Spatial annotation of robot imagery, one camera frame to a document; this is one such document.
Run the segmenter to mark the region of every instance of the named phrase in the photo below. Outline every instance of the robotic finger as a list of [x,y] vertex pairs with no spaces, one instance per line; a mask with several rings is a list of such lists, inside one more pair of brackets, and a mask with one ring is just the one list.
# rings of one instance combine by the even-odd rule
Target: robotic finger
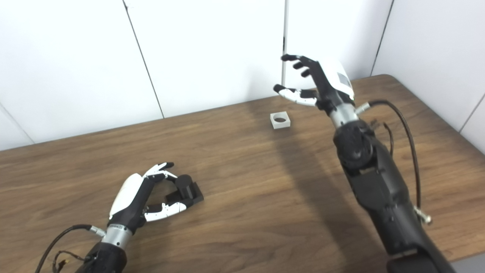
[[282,85],[275,85],[273,90],[281,97],[306,106],[316,106],[316,90],[286,88]]
[[181,175],[174,181],[177,190],[166,196],[167,203],[148,205],[145,213],[147,222],[170,217],[204,200],[197,183],[189,175]]

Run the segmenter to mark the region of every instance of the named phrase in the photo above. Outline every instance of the cable connector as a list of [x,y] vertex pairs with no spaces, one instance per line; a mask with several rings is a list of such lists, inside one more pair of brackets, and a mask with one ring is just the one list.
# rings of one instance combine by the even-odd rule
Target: cable connector
[[418,216],[419,220],[421,220],[421,223],[425,223],[427,225],[431,225],[433,223],[433,219],[431,218],[431,216],[424,213],[417,206],[414,206],[414,212]]
[[95,233],[96,235],[100,237],[106,236],[106,231],[104,231],[102,228],[96,227],[96,226],[91,226],[91,229],[89,229],[92,233]]
[[363,105],[361,105],[361,106],[357,107],[357,109],[356,109],[355,113],[356,113],[356,115],[358,115],[358,116],[359,116],[360,114],[362,114],[362,113],[364,113],[365,111],[367,111],[367,109],[369,109],[370,107],[371,107],[371,105],[370,105],[368,102],[366,102],[366,103],[364,103]]

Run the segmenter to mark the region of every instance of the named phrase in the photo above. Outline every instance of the black robotic finger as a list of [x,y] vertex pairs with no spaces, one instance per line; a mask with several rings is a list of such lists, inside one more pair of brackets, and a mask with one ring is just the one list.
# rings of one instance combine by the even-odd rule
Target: black robotic finger
[[316,98],[317,95],[315,94],[316,90],[311,89],[302,89],[300,91],[300,98],[302,99],[313,99]]
[[308,76],[310,75],[310,70],[309,70],[309,69],[307,69],[307,70],[303,71],[303,72],[301,73],[301,75],[302,75],[302,77],[304,77],[304,78],[308,77]]
[[300,68],[302,68],[302,67],[304,67],[304,66],[305,66],[305,65],[303,65],[303,63],[302,63],[302,62],[298,62],[298,63],[295,63],[295,64],[293,65],[293,68],[294,68],[294,69],[300,69]]
[[169,169],[169,168],[175,166],[175,163],[173,163],[173,162],[164,162],[164,163],[160,163],[159,165],[161,166],[160,169],[159,169],[159,171],[162,171],[164,169]]

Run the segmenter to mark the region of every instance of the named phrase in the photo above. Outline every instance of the white wall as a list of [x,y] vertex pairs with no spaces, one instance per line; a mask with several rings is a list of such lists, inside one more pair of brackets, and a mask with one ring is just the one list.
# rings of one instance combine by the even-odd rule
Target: white wall
[[[288,0],[288,52],[368,76],[390,1]],[[127,6],[167,117],[276,95],[285,0]],[[0,41],[0,131],[18,129],[2,149],[162,118],[122,0],[6,1]],[[288,86],[305,84],[287,71]]]
[[373,75],[390,74],[460,130],[485,93],[485,1],[395,0]]
[[165,117],[276,95],[284,7],[284,0],[128,2]]
[[162,117],[121,0],[3,1],[0,41],[0,103],[34,142]]
[[[290,0],[287,53],[314,60],[332,55],[350,79],[369,77],[391,0]],[[285,86],[315,87],[286,64]]]

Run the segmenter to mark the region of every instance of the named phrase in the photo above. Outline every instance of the wall seam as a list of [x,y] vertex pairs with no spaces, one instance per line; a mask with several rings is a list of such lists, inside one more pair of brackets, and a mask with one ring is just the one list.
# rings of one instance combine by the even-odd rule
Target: wall seam
[[155,91],[155,86],[153,85],[153,81],[152,81],[151,76],[150,76],[150,72],[148,71],[148,67],[146,66],[145,57],[143,56],[142,48],[140,47],[140,43],[138,42],[138,37],[136,36],[135,28],[133,28],[133,23],[131,22],[131,18],[129,17],[128,6],[126,5],[125,0],[123,0],[123,5],[125,6],[126,15],[128,16],[128,21],[129,21],[129,24],[131,26],[131,30],[133,31],[133,35],[135,36],[136,44],[138,46],[138,49],[140,50],[140,55],[142,56],[143,64],[145,65],[146,73],[148,74],[148,78],[150,80],[150,84],[152,86],[153,93],[155,94],[155,98],[157,99],[158,107],[160,108],[160,112],[162,113],[162,118],[165,118],[165,115],[163,114],[163,110],[162,110],[162,105],[160,104],[160,100],[158,99],[157,92]]
[[369,75],[369,77],[372,76],[372,73],[374,72],[375,62],[377,61],[377,56],[379,55],[379,50],[381,49],[382,39],[384,38],[384,33],[386,32],[386,28],[388,26],[389,16],[391,15],[393,5],[394,0],[392,0],[391,6],[389,7],[388,17],[386,18],[386,23],[384,24],[384,29],[382,30],[381,40],[379,41],[379,46],[377,47],[377,52],[375,53],[374,63],[372,64],[371,74]]
[[15,124],[17,129],[19,129],[23,134],[28,138],[28,140],[31,142],[31,144],[35,144],[35,141],[30,137],[30,135],[25,132],[24,128],[20,126],[20,124],[17,122],[17,120],[10,114],[10,112],[3,106],[3,104],[0,102],[0,110],[4,112],[7,117]]
[[473,116],[473,113],[475,113],[475,111],[477,110],[478,106],[480,106],[480,104],[482,103],[482,101],[484,100],[484,98],[485,98],[485,93],[482,95],[482,98],[478,101],[477,105],[473,108],[473,110],[471,111],[471,113],[468,116],[467,120],[465,121],[465,123],[463,123],[463,126],[461,126],[460,130],[458,130],[459,133],[461,133],[461,131],[463,131],[463,129],[465,128],[466,124],[470,120],[471,116]]

